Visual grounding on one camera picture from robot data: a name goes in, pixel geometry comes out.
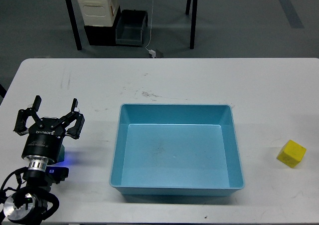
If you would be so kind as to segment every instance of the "light blue tray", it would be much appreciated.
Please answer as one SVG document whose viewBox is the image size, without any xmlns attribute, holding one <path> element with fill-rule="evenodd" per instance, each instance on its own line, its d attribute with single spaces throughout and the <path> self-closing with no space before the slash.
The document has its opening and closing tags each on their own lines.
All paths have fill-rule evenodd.
<svg viewBox="0 0 319 225">
<path fill-rule="evenodd" d="M 122 105 L 110 185 L 140 195 L 228 196 L 242 189 L 230 106 Z"/>
</svg>

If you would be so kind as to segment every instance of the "table surface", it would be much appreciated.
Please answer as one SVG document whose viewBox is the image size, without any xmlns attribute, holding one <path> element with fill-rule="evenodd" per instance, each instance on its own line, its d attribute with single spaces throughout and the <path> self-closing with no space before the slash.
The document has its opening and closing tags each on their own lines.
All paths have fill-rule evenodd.
<svg viewBox="0 0 319 225">
<path fill-rule="evenodd" d="M 0 106 L 0 181 L 27 166 L 27 137 L 12 131 L 18 110 L 40 95 L 38 115 L 61 117 L 77 98 L 85 124 L 80 139 L 64 139 L 60 165 L 70 172 L 52 186 L 60 208 L 48 221 L 319 223 L 318 77 L 315 58 L 28 59 Z M 123 103 L 229 104 L 245 188 L 229 197 L 121 195 L 109 176 Z M 294 169 L 276 159 L 289 139 L 307 148 Z"/>
</svg>

